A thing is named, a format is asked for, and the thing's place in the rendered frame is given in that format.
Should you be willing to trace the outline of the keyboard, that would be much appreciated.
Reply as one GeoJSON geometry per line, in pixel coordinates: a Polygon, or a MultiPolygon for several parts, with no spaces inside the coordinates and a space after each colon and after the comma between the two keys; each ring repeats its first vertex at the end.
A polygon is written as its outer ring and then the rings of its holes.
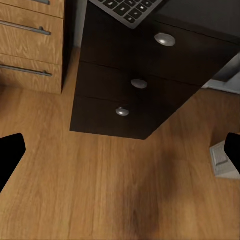
{"type": "Polygon", "coordinates": [[[89,0],[130,29],[135,29],[164,0],[89,0]]]}

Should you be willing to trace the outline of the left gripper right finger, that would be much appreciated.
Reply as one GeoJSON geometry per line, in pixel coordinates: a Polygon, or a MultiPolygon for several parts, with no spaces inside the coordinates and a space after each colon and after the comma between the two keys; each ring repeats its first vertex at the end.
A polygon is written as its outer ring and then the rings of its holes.
{"type": "Polygon", "coordinates": [[[240,134],[227,135],[224,151],[240,173],[240,134]]]}

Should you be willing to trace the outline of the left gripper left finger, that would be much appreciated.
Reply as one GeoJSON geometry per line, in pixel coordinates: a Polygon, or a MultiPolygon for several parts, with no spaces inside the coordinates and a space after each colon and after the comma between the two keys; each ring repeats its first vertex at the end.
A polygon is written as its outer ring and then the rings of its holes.
{"type": "Polygon", "coordinates": [[[0,139],[0,193],[26,152],[21,133],[0,139]]]}

